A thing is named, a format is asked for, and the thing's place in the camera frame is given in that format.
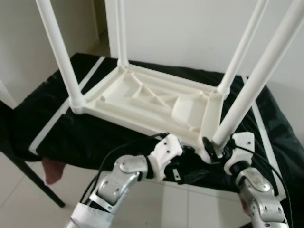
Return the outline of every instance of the black cloth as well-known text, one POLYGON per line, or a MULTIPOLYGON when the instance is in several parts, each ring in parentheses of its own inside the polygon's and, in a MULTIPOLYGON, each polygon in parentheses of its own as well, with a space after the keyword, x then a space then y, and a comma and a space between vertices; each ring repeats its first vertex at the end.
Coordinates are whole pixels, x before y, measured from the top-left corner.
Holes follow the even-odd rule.
MULTIPOLYGON (((75 54, 71 58, 79 82, 98 58, 84 54, 75 54)), ((111 72, 116 67, 116 62, 116 59, 106 58, 82 92, 86 93, 111 72)), ((185 67, 160 66, 132 61, 131 63, 213 86, 217 86, 223 77, 222 73, 185 67)), ((224 102, 221 119, 226 115, 242 86, 243 81, 240 76, 237 76, 231 86, 230 95, 224 102)), ((14 110, 14 148, 17 151, 17 156, 25 158, 28 155, 29 158, 33 159, 33 155, 28 151, 29 145, 65 99, 67 99, 67 92, 61 74, 57 71, 14 110)), ((303 148, 267 87, 263 89, 256 103, 282 176, 290 191, 292 202, 294 205, 302 206, 304 198, 303 148)), ((261 136, 252 110, 247 113, 237 129, 237 132, 246 131, 254 133, 256 152, 265 157, 261 136)), ((141 133, 87 114, 77 115, 69 109, 65 115, 60 117, 38 147, 39 156, 35 158, 39 160, 41 157, 48 157, 79 167, 98 169, 101 161, 110 150, 141 137, 144 137, 141 133)), ((125 153, 149 154, 156 143, 156 140, 150 140, 120 150, 110 156, 105 168, 111 169, 113 162, 125 153)), ((204 164, 199 158, 194 161, 193 165, 209 170, 203 179, 193 183, 193 185, 237 191, 234 180, 227 176, 221 167, 204 164)), ((253 158, 253 166, 258 168, 276 188, 274 177, 262 162, 253 158)))

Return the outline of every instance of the wire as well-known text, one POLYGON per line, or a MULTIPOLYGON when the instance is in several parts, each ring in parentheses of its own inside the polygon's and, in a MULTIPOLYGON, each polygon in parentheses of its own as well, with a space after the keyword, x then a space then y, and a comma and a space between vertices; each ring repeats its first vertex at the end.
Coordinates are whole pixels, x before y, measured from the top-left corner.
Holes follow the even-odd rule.
POLYGON ((95 178, 96 178, 96 176, 94 176, 94 178, 91 180, 91 182, 90 182, 89 185, 87 186, 85 192, 82 194, 81 199, 80 199, 80 201, 79 201, 80 203, 83 202, 83 200, 84 200, 84 198, 85 198, 87 192, 89 191, 90 187, 92 186, 93 182, 95 181, 95 178))
POLYGON ((271 165, 269 164, 269 162, 263 158, 261 155, 257 154, 257 153, 254 153, 253 151, 251 150, 248 150, 244 147, 241 147, 241 146, 236 146, 236 148, 239 148, 239 149, 242 149, 244 151, 247 151, 255 156, 257 156, 259 159, 261 159, 270 169, 273 170, 273 172, 275 172, 275 174, 277 175, 278 179, 281 181, 283 187, 284 187, 284 190, 286 192, 286 197, 287 197, 287 201, 288 201, 288 206, 289 206, 289 212, 290 212, 290 228, 293 228, 294 227, 294 224, 293 224, 293 215, 292 215, 292 209, 291 209, 291 201, 290 201, 290 196, 289 196, 289 192, 288 192, 288 189, 287 189, 287 186, 285 184, 285 181, 283 180, 283 178, 280 176, 280 174, 276 171, 276 169, 271 165))
POLYGON ((94 191, 94 189, 95 189, 96 186, 97 186, 97 183, 98 183, 100 174, 101 174, 101 172, 102 172, 103 166, 104 166, 104 164, 105 164, 105 161, 108 159, 108 157, 109 157, 112 153, 114 153, 115 151, 117 151, 117 150, 119 150, 119 149, 122 149, 122 148, 124 148, 124 147, 130 146, 130 145, 132 145, 132 144, 139 143, 139 142, 141 142, 141 141, 143 141, 143 140, 153 139, 153 138, 155 138, 155 137, 157 137, 157 136, 162 136, 162 137, 163 137, 163 136, 165 136, 165 135, 168 135, 168 134, 167 134, 167 133, 159 133, 159 134, 154 134, 154 135, 151 135, 151 136, 146 136, 146 137, 143 137, 143 138, 141 138, 141 139, 133 140, 133 141, 131 141, 131 142, 128 142, 128 143, 126 143, 126 144, 123 144, 123 145, 118 146, 118 147, 116 147, 115 149, 111 150, 111 151, 104 157, 104 159, 103 159, 103 161, 101 162, 100 167, 99 167, 99 169, 98 169, 97 175, 96 175, 96 176, 94 177, 94 179, 92 180, 92 182, 94 182, 94 186, 93 186, 93 188, 92 188, 92 190, 91 190, 91 193, 94 191))

